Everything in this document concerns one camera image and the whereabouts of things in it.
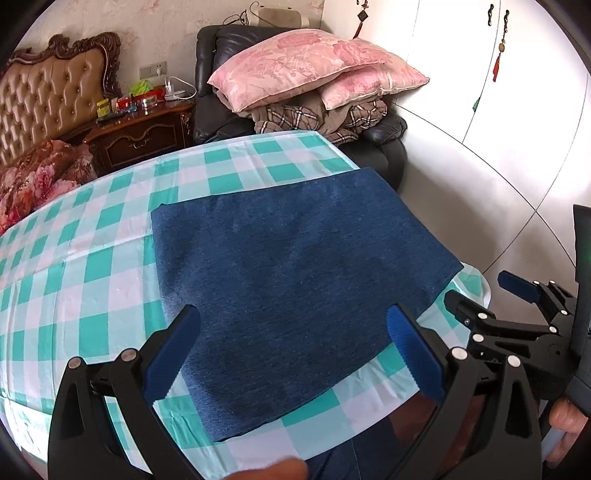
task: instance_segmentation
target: green and white tablecloth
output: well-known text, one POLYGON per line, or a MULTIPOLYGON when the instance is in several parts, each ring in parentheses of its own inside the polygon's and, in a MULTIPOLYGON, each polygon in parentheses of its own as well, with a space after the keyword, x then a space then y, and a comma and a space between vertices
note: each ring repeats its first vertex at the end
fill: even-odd
MULTIPOLYGON (((238 138, 164 155, 101 178, 13 226, 0 237, 0 418, 16 443, 47 459, 51 412, 69 358, 110 361, 166 327, 151 210, 161 203, 354 168, 314 132, 238 138)), ((470 266, 449 288, 483 304, 489 301, 486 281, 470 266)), ((443 294, 419 322, 438 331, 450 346, 467 342, 467 329, 446 313, 443 294)), ((181 376, 155 409, 202 475, 217 479, 287 455, 322 453, 384 418, 415 392, 391 345, 310 404, 223 443, 207 438, 181 376)), ((130 460, 146 468, 116 403, 108 405, 130 460)))

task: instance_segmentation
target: drawer handle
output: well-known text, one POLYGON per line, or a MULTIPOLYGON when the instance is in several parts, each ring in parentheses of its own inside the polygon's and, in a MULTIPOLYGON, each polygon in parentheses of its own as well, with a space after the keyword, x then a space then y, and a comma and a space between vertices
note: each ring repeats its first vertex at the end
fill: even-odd
POLYGON ((148 142, 150 140, 152 140, 152 139, 151 138, 146 138, 143 142, 140 142, 140 143, 137 143, 137 142, 136 143, 132 143, 130 145, 130 147, 134 147, 136 150, 139 150, 140 148, 144 148, 148 144, 148 142))

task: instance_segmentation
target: tufted leather headboard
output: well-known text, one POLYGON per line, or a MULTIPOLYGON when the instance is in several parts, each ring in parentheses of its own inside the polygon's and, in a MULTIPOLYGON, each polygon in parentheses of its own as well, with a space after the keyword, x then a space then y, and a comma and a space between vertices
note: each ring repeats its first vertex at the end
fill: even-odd
POLYGON ((54 35, 38 54, 17 50, 0 70, 0 164, 47 138, 63 138, 96 118, 96 102, 121 95, 121 41, 113 32, 68 47, 54 35))

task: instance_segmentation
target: patterned wallpaper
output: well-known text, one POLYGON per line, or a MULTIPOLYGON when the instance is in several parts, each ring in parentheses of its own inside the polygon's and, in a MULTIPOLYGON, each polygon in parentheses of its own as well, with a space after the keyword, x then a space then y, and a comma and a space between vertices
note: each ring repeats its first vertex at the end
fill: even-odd
MULTIPOLYGON (((195 39, 199 29, 220 24, 252 0, 56 0, 29 29, 19 47, 38 50, 63 33, 70 41, 111 30, 121 37, 118 79, 126 92, 139 68, 166 60, 168 74, 194 83, 195 39)), ((324 0, 272 0, 268 7, 292 7, 319 28, 324 0)))

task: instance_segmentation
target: red floral blanket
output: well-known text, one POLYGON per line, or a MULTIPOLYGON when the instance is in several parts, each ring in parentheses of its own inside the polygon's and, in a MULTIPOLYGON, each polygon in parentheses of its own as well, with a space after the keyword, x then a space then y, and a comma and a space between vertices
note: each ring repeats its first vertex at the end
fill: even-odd
POLYGON ((96 178, 87 145, 47 140, 0 168, 0 235, 46 203, 96 178))

